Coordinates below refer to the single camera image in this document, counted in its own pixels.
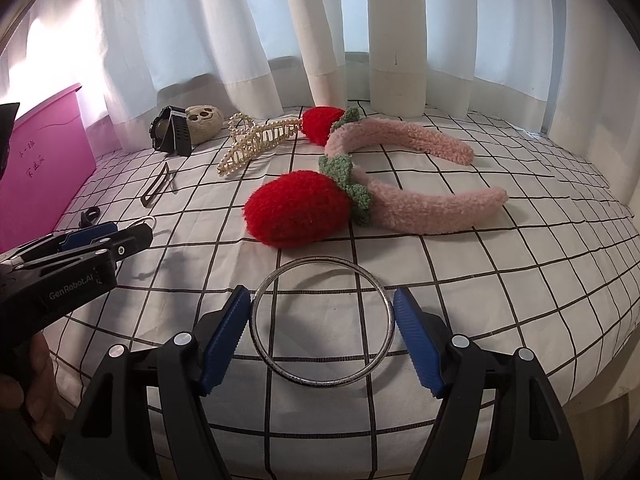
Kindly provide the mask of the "person left hand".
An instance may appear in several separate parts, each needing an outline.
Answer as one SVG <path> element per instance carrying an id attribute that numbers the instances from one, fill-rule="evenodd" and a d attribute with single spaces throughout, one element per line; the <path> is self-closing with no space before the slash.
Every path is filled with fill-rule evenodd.
<path id="1" fill-rule="evenodd" d="M 34 421 L 35 434 L 43 443 L 49 444 L 66 418 L 58 402 L 53 362 L 43 333 L 32 337 L 27 371 L 32 378 L 27 389 L 12 377 L 1 377 L 1 407 L 17 410 L 25 405 Z"/>

